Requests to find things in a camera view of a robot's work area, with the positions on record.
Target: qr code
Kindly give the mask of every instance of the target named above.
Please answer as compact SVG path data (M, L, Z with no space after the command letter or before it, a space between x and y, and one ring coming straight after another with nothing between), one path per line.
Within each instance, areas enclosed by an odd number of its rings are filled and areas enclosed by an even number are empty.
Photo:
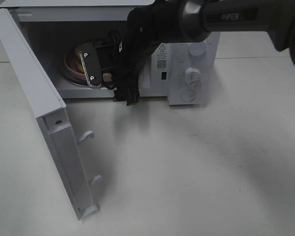
M157 69L166 69L166 60L158 60L157 61Z

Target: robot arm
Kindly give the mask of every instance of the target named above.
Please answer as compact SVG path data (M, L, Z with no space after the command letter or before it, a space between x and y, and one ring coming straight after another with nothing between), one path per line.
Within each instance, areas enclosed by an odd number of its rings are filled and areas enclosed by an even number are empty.
M295 0L156 0L128 15L112 51L115 95L138 102L139 72L160 43L201 42L213 31L266 31L295 64Z

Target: white microwave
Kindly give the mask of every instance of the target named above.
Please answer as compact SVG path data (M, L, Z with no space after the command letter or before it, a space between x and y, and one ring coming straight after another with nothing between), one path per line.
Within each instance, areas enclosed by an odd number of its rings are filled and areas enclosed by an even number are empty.
M109 98L114 92L74 83L59 67L79 43L106 37L109 30L123 35L128 13L151 3L6 0L0 5L0 39L78 219L98 209L91 188L102 176L86 178L78 145L94 133L86 131L76 138L63 99ZM140 96L167 97L169 105L206 104L219 35L212 33L201 43L161 44L140 74Z

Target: warning label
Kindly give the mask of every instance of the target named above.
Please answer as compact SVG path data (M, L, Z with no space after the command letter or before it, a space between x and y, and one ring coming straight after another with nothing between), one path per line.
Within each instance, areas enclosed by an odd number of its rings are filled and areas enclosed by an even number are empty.
M156 50L156 53L157 53L156 68L158 70L166 70L167 69L167 57L168 57L168 52L167 52L166 46L164 44L161 44L161 46L159 46L158 50Z

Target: power knob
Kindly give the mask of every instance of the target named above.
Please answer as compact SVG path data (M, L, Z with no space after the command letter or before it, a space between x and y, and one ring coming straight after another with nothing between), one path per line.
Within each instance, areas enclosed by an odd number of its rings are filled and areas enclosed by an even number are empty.
M183 76L184 76L186 84L188 85L196 83L200 81L202 78L201 72L199 71L198 68L195 68L195 67L190 67L186 69Z
M207 42L203 41L201 43L188 43L189 54L194 57L199 57L203 55L207 50Z

